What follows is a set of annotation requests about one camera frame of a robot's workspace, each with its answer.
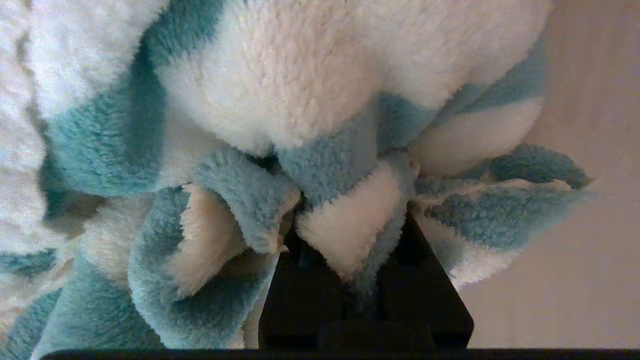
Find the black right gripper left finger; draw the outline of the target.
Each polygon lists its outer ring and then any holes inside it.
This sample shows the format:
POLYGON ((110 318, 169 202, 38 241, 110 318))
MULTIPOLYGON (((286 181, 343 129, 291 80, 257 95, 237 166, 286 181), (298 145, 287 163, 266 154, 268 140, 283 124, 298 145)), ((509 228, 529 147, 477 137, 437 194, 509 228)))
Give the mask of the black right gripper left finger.
POLYGON ((343 283, 304 240, 285 245, 260 315, 259 349, 315 351, 322 331, 345 319, 343 283))

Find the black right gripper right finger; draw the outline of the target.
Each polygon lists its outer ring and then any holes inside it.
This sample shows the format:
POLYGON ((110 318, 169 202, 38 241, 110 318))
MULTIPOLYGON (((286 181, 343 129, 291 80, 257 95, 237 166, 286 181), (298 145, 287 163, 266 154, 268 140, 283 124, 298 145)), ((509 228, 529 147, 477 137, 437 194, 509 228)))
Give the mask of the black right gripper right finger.
POLYGON ((414 215, 377 272, 378 293, 392 322, 429 327, 435 349, 466 349, 474 321, 414 215))

